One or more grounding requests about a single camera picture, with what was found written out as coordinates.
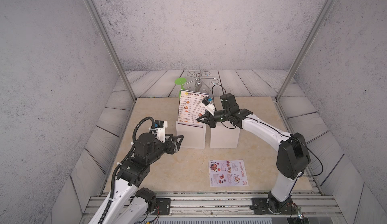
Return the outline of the white menu rack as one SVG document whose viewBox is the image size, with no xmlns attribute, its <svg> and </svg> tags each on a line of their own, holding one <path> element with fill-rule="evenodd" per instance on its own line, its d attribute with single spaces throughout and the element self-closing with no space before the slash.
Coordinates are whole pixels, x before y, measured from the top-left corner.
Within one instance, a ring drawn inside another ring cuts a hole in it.
<svg viewBox="0 0 387 224">
<path fill-rule="evenodd" d="M 229 123 L 217 123 L 211 129 L 210 148 L 237 148 L 239 142 L 240 129 L 232 127 Z"/>
<path fill-rule="evenodd" d="M 183 135 L 181 147 L 204 149 L 206 140 L 206 126 L 202 123 L 188 124 L 176 121 L 177 135 Z"/>
</svg>

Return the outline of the metal frame post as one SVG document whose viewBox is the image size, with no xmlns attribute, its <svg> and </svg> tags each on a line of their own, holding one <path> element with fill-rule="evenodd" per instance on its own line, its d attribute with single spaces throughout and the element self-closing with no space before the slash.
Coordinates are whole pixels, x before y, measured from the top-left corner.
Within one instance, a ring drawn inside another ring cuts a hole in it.
<svg viewBox="0 0 387 224">
<path fill-rule="evenodd" d="M 115 50 L 115 48 L 113 46 L 113 43 L 112 43 L 112 41 L 111 41 L 111 39 L 110 39 L 110 37 L 108 35 L 106 27 L 104 26 L 104 23 L 103 23 L 103 21 L 101 19 L 101 16 L 100 16 L 100 14 L 98 12 L 98 9 L 97 9 L 94 1 L 93 0 L 84 0 L 84 3 L 85 3 L 85 5 L 86 5 L 86 7 L 87 7 L 87 9 L 88 9 L 88 11 L 89 11 L 89 13 L 91 15 L 91 18 L 92 18 L 95 26 L 97 27 L 97 30 L 98 30 L 98 32 L 99 32 L 99 34 L 101 36 L 101 39 L 102 39 L 102 41 L 103 41 L 103 43 L 104 43 L 104 45 L 105 45 L 105 47 L 106 47 L 106 49 L 107 49 L 111 59 L 112 59 L 112 62 L 114 64 L 116 70 L 118 71 L 118 74 L 119 74 L 121 80 L 123 81 L 124 87 L 128 91 L 131 99 L 134 102 L 136 102 L 137 97 L 135 96 L 135 93 L 134 93 L 134 91 L 133 91 L 133 89 L 131 87 L 131 84 L 130 84 L 128 78 L 127 78 L 127 75 L 126 75 L 126 73 L 124 71 L 124 68 L 123 68 L 123 66 L 122 66 L 122 64 L 120 62 L 118 54 L 117 54 L 117 52 L 116 52 L 116 50 Z"/>
<path fill-rule="evenodd" d="M 280 99 L 284 96 L 288 86 L 290 85 L 290 82 L 292 78 L 295 76 L 296 72 L 298 71 L 299 67 L 301 66 L 305 56 L 307 55 L 308 50 L 312 46 L 316 36 L 318 35 L 319 29 L 323 25 L 324 21 L 328 17 L 332 7 L 334 6 L 336 0 L 325 0 L 324 4 L 321 7 L 321 10 L 319 11 L 302 47 L 300 48 L 297 56 L 295 57 L 285 79 L 284 82 L 278 91 L 275 99 L 276 102 L 280 102 Z"/>
</svg>

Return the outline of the dim sum inn menu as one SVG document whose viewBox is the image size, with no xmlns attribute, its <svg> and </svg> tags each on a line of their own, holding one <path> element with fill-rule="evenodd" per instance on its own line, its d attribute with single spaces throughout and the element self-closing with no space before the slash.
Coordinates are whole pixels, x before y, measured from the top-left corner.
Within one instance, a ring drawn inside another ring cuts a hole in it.
<svg viewBox="0 0 387 224">
<path fill-rule="evenodd" d="M 205 114 L 205 107 L 200 106 L 200 103 L 209 94 L 197 93 L 192 91 L 180 91 L 179 108 L 178 108 L 178 124 L 203 127 L 203 123 L 197 121 L 199 117 Z"/>
</svg>

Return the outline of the green plastic wine glass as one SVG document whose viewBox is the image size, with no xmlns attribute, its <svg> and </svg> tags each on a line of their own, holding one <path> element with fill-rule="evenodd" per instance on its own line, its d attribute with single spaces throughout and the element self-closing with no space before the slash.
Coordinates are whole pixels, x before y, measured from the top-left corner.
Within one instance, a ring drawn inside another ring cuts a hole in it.
<svg viewBox="0 0 387 224">
<path fill-rule="evenodd" d="M 180 98 L 181 91 L 185 90 L 184 85 L 186 84 L 186 78 L 180 77 L 180 78 L 176 79 L 174 83 L 175 83 L 175 85 L 180 87 L 180 90 L 178 91 L 178 97 Z"/>
</svg>

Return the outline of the white menu rack left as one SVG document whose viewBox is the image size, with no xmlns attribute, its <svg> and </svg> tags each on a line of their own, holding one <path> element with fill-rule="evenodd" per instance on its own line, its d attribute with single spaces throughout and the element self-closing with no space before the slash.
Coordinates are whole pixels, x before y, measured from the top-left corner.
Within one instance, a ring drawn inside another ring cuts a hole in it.
<svg viewBox="0 0 387 224">
<path fill-rule="evenodd" d="M 206 140 L 206 126 L 202 123 L 188 124 L 176 121 L 177 135 L 183 135 L 181 147 L 204 149 Z"/>
</svg>

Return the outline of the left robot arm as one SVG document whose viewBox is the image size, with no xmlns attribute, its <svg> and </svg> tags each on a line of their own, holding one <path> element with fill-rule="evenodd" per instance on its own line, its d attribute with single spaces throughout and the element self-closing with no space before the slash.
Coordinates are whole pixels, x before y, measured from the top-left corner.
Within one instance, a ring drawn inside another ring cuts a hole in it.
<svg viewBox="0 0 387 224">
<path fill-rule="evenodd" d="M 139 187 L 151 165 L 165 153 L 177 153 L 183 139 L 183 135 L 167 134 L 161 141 L 152 133 L 141 134 L 134 142 L 134 153 L 114 170 L 109 195 L 89 223 L 134 224 L 141 216 L 152 213 L 156 194 Z"/>
</svg>

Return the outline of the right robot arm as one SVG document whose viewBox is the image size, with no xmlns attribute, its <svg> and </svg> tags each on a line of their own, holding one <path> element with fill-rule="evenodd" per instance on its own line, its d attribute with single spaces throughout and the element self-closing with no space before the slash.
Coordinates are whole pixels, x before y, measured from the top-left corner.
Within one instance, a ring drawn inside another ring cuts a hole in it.
<svg viewBox="0 0 387 224">
<path fill-rule="evenodd" d="M 240 109 L 233 94 L 220 97 L 222 109 L 217 110 L 208 97 L 200 100 L 206 109 L 197 121 L 215 128 L 218 122 L 229 122 L 259 137 L 277 152 L 276 166 L 279 171 L 276 183 L 268 194 L 268 210 L 279 215 L 291 203 L 291 192 L 296 181 L 304 174 L 310 163 L 304 136 L 284 132 L 258 118 L 248 109 Z"/>
</svg>

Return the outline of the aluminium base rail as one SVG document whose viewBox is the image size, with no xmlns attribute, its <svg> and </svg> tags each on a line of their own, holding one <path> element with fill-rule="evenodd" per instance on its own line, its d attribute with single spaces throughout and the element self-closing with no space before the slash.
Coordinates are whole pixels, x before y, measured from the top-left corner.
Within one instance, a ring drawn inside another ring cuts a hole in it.
<svg viewBox="0 0 387 224">
<path fill-rule="evenodd" d="M 280 205 L 278 213 L 269 211 L 266 192 L 165 192 L 158 193 L 158 209 L 148 215 L 159 216 L 162 224 L 171 219 L 192 218 L 194 223 L 230 222 L 271 223 L 282 218 L 291 224 L 344 224 L 345 218 L 334 197 L 322 195 L 316 189 L 296 191 Z"/>
</svg>

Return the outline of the right metal frame post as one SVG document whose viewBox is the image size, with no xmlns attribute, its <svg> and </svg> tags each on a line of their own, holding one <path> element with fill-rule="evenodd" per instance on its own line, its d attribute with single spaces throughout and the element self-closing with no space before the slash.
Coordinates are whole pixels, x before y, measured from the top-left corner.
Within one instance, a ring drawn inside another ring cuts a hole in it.
<svg viewBox="0 0 387 224">
<path fill-rule="evenodd" d="M 336 0 L 325 0 L 324 4 L 321 7 L 321 10 L 319 11 L 302 47 L 300 48 L 297 56 L 295 57 L 285 79 L 284 82 L 278 91 L 275 99 L 276 102 L 280 102 L 280 99 L 284 96 L 288 86 L 290 85 L 290 82 L 292 78 L 295 76 L 296 72 L 298 71 L 299 67 L 301 66 L 305 56 L 307 55 L 308 50 L 312 46 L 316 36 L 318 35 L 319 29 L 323 25 L 324 21 L 328 17 L 332 7 L 334 6 Z"/>
</svg>

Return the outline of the left metal frame post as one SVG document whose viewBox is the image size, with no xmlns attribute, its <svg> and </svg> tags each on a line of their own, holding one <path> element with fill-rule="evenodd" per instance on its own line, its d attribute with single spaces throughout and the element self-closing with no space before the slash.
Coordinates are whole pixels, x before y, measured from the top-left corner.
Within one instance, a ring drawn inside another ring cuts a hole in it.
<svg viewBox="0 0 387 224">
<path fill-rule="evenodd" d="M 122 64 L 120 62 L 118 54 L 117 54 L 117 52 L 116 52 L 116 50 L 115 50 L 115 48 L 113 46 L 113 43 L 112 43 L 112 41 L 111 41 L 111 39 L 110 39 L 110 37 L 108 35 L 106 27 L 104 26 L 104 23 L 103 23 L 103 21 L 101 19 L 101 16 L 100 16 L 100 14 L 98 12 L 98 9 L 97 9 L 94 1 L 93 0 L 84 0 L 84 3 L 85 3 L 85 5 L 86 5 L 86 7 L 87 7 L 87 9 L 88 9 L 88 11 L 89 11 L 89 13 L 91 15 L 91 18 L 92 18 L 95 26 L 97 27 L 97 30 L 98 30 L 98 32 L 99 32 L 99 34 L 101 36 L 101 39 L 102 39 L 102 41 L 103 41 L 103 43 L 104 43 L 104 45 L 105 45 L 105 47 L 106 47 L 106 49 L 107 49 L 111 59 L 112 59 L 112 62 L 114 64 L 116 70 L 118 71 L 118 74 L 119 74 L 121 80 L 123 81 L 124 87 L 128 91 L 131 99 L 134 102 L 136 102 L 137 97 L 135 96 L 135 93 L 134 93 L 134 91 L 133 91 L 133 89 L 131 87 L 131 84 L 130 84 L 128 78 L 127 78 L 127 75 L 126 75 L 126 73 L 124 71 L 124 68 L 123 68 L 123 66 L 122 66 Z"/>
</svg>

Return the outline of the chrome glass holder stand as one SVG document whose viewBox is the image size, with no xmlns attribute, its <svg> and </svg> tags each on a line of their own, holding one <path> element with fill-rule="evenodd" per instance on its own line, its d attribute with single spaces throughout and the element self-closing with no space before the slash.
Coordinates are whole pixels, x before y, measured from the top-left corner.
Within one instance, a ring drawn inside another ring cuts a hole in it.
<svg viewBox="0 0 387 224">
<path fill-rule="evenodd" d="M 219 78 L 213 76 L 209 71 L 189 71 L 183 86 L 189 91 L 209 94 L 212 86 L 219 82 Z"/>
</svg>

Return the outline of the white menu rack right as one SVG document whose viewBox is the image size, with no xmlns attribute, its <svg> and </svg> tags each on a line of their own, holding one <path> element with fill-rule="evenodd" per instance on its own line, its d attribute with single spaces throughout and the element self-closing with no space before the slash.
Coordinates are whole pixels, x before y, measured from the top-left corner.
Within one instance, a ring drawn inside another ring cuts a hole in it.
<svg viewBox="0 0 387 224">
<path fill-rule="evenodd" d="M 240 129 L 232 127 L 229 123 L 217 123 L 211 129 L 210 148 L 237 148 L 239 142 Z"/>
</svg>

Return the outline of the pink special menu sheet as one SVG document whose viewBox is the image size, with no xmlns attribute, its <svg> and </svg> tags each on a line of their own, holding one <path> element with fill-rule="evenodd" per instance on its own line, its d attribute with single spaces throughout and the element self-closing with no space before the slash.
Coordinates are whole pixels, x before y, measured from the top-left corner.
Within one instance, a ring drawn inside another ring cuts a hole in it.
<svg viewBox="0 0 387 224">
<path fill-rule="evenodd" d="M 246 187 L 249 185 L 243 160 L 210 160 L 211 187 Z"/>
</svg>

